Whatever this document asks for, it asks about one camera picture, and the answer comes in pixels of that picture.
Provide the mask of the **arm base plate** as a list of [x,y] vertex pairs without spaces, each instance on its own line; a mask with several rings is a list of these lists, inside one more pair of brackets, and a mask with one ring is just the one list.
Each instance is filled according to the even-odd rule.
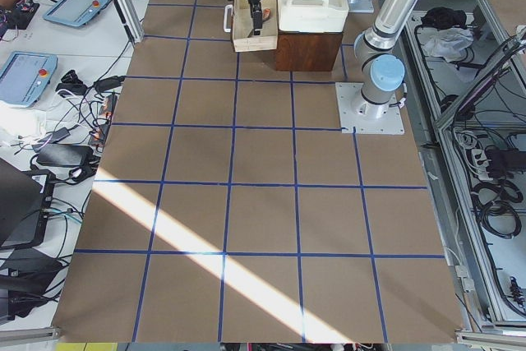
[[395,92],[386,104],[371,104],[362,97],[361,82],[335,84],[342,133],[363,135],[403,135],[404,125]]

